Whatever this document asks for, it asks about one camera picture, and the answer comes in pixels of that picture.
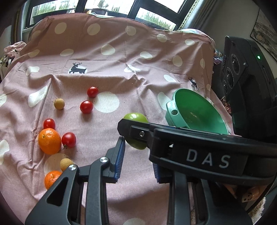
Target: deer print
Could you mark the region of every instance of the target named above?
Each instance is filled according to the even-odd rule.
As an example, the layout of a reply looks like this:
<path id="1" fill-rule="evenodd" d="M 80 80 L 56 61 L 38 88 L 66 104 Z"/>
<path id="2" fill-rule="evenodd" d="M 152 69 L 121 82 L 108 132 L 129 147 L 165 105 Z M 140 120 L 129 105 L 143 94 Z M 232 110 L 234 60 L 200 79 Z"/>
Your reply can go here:
<path id="1" fill-rule="evenodd" d="M 82 63 L 73 63 L 73 67 L 71 68 L 71 71 L 69 71 L 69 73 L 73 72 L 73 73 L 85 73 L 86 69 L 80 69 L 78 68 L 78 65 L 81 65 Z"/>
<path id="2" fill-rule="evenodd" d="M 196 91 L 199 92 L 199 89 L 198 89 L 198 87 L 197 87 L 197 83 L 193 80 L 193 78 L 192 78 L 192 77 L 189 77 L 189 80 L 190 80 L 190 82 L 191 82 L 191 85 L 192 85 L 192 87 L 193 87 L 193 90 L 195 91 L 195 89 L 196 89 Z"/>

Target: black speaker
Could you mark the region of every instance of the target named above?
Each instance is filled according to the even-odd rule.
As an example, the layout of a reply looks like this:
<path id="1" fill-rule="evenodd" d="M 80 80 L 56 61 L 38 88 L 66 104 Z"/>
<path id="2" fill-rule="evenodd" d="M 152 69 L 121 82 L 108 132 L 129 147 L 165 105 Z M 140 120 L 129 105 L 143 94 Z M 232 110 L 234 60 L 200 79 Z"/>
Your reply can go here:
<path id="1" fill-rule="evenodd" d="M 231 106 L 234 133 L 276 142 L 277 86 L 255 41 L 225 37 L 220 79 Z"/>

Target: orange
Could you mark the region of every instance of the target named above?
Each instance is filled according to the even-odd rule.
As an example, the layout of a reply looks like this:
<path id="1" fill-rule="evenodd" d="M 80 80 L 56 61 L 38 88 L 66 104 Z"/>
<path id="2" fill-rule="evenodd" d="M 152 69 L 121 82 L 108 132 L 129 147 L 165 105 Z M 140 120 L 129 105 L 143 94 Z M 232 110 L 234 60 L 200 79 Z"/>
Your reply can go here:
<path id="1" fill-rule="evenodd" d="M 56 154 L 61 148 L 61 137 L 57 131 L 47 128 L 39 133 L 39 147 L 48 154 Z"/>
<path id="2" fill-rule="evenodd" d="M 46 174 L 44 178 L 44 185 L 47 190 L 53 185 L 53 183 L 55 183 L 55 181 L 60 177 L 60 175 L 61 172 L 57 170 L 51 171 L 48 174 Z"/>

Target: red tomato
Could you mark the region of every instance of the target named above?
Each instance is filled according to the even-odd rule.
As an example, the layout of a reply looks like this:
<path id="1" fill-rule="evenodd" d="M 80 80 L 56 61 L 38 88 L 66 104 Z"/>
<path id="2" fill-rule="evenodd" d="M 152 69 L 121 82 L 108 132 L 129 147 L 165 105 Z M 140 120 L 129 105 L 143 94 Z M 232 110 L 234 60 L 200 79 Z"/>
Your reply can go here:
<path id="1" fill-rule="evenodd" d="M 67 132 L 61 138 L 61 142 L 65 149 L 74 148 L 76 146 L 76 136 L 72 132 Z"/>
<path id="2" fill-rule="evenodd" d="M 46 120 L 43 122 L 43 129 L 46 129 L 46 128 L 55 129 L 55 128 L 56 128 L 55 121 L 54 121 L 53 119 L 51 119 L 51 118 L 46 119 Z"/>
<path id="3" fill-rule="evenodd" d="M 80 110 L 84 114 L 90 114 L 93 109 L 93 104 L 91 101 L 83 101 L 80 105 Z"/>
<path id="4" fill-rule="evenodd" d="M 90 98 L 95 98 L 98 95 L 99 90 L 96 87 L 90 87 L 87 91 L 87 94 Z"/>

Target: silver bolt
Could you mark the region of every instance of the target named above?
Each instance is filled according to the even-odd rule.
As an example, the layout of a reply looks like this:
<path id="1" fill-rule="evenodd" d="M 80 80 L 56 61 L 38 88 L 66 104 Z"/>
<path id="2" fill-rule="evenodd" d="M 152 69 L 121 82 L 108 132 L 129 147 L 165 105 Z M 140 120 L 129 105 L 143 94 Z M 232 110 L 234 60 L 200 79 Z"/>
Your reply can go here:
<path id="1" fill-rule="evenodd" d="M 139 135 L 140 135 L 140 137 L 144 137 L 144 132 L 141 131 L 141 132 L 139 133 Z"/>
<path id="2" fill-rule="evenodd" d="M 100 158 L 100 162 L 104 163 L 107 162 L 109 159 L 107 157 Z"/>
<path id="3" fill-rule="evenodd" d="M 69 170 L 75 170 L 77 169 L 77 166 L 75 164 L 71 164 L 68 168 Z"/>

